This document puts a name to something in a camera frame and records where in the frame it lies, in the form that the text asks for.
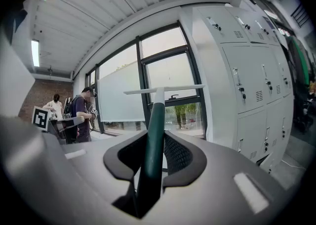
ceiling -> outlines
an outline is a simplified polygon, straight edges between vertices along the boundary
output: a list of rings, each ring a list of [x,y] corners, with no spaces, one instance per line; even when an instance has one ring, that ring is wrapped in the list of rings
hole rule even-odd
[[[27,68],[35,73],[70,76],[89,50],[115,25],[165,0],[30,0],[27,20],[12,45]],[[40,67],[33,66],[30,40],[39,40]]]

window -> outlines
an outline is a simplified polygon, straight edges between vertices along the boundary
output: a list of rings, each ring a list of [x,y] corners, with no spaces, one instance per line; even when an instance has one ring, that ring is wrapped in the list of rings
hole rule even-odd
[[[179,27],[156,34],[142,41],[143,57],[146,58],[180,45],[185,45],[182,32]]]
[[[136,45],[100,66],[99,109],[106,133],[121,135],[146,129],[141,95],[123,93],[139,89]]]
[[[126,95],[127,90],[200,84],[197,65],[181,24],[137,36],[87,75],[98,92],[98,121],[93,129],[110,135],[146,130],[155,93]],[[203,90],[165,92],[165,129],[205,136]]]

locker handle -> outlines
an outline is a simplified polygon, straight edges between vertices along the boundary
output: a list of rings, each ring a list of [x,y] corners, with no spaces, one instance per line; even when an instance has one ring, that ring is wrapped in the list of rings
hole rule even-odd
[[[264,75],[264,77],[265,77],[265,80],[267,80],[268,77],[267,77],[267,72],[266,72],[266,69],[265,69],[265,65],[262,64],[262,65],[261,65],[261,68],[262,68],[262,72],[263,72],[263,75]]]
[[[269,129],[270,129],[270,127],[267,127],[267,131],[266,131],[266,138],[265,138],[265,140],[267,140],[267,139],[268,139],[268,136],[269,136]]]
[[[239,73],[238,73],[238,69],[237,68],[233,68],[233,73],[234,73],[234,76],[237,77],[237,86],[240,86],[241,83],[240,83],[240,78],[239,78]]]
[[[239,140],[239,145],[238,145],[238,152],[241,152],[241,142],[243,141],[243,139]]]

window frame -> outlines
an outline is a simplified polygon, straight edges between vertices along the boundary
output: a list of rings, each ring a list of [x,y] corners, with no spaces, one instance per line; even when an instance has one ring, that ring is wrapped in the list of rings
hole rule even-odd
[[[174,28],[179,28],[182,32],[182,35],[184,37],[184,41],[186,45],[181,45],[177,46],[174,48],[167,49],[165,51],[150,55],[146,58],[143,58],[142,53],[142,41],[154,36],[156,34],[174,29]],[[148,89],[148,79],[147,79],[147,73],[146,73],[146,65],[153,63],[155,61],[159,61],[162,59],[166,59],[169,57],[173,57],[175,55],[179,55],[182,53],[185,53],[188,57],[188,62],[190,65],[190,69],[192,72],[192,77],[194,84],[201,84],[201,79],[199,76],[198,72],[198,67],[197,63],[192,51],[192,48],[190,46],[189,40],[187,35],[184,32],[184,29],[178,20],[176,23],[166,25],[163,27],[160,27],[158,29],[155,29],[153,31],[150,31],[146,34],[143,34],[141,36],[137,36],[134,40],[126,43],[122,47],[118,48],[111,54],[109,54],[106,58],[104,58],[101,62],[95,65],[94,68],[92,68],[87,74],[85,78],[86,86],[91,85],[90,77],[91,73],[95,71],[95,83],[91,85],[92,88],[94,88],[97,91],[97,81],[99,80],[100,77],[100,66],[104,63],[106,63],[108,60],[119,54],[120,52],[124,51],[125,49],[129,48],[130,46],[136,44],[136,53],[137,53],[137,66],[138,66],[138,76],[139,76],[139,83],[140,83],[140,89]],[[183,105],[183,104],[190,104],[190,103],[200,103],[201,105],[201,117],[202,117],[202,127],[203,127],[203,137],[205,139],[206,137],[206,129],[207,129],[207,118],[206,118],[206,107],[205,107],[205,100],[204,100],[204,94],[203,94],[203,89],[196,89],[196,95],[195,96],[189,96],[189,97],[182,97],[182,98],[176,98],[171,101],[166,100],[165,101],[165,107],[170,107],[170,106],[177,106],[177,105]],[[148,129],[149,126],[149,121],[150,121],[150,116],[151,116],[151,109],[153,107],[153,103],[150,101],[150,94],[141,94],[142,97],[142,103],[143,103],[143,110],[144,110],[144,117],[145,117],[145,124],[146,128]],[[96,100],[96,107],[97,110],[99,110],[99,101],[98,99]],[[102,134],[107,134],[107,135],[113,135],[113,133],[109,133],[104,130],[104,125],[103,122],[101,122],[100,115],[98,115],[98,123],[99,123],[99,128],[100,128],[100,133]]]

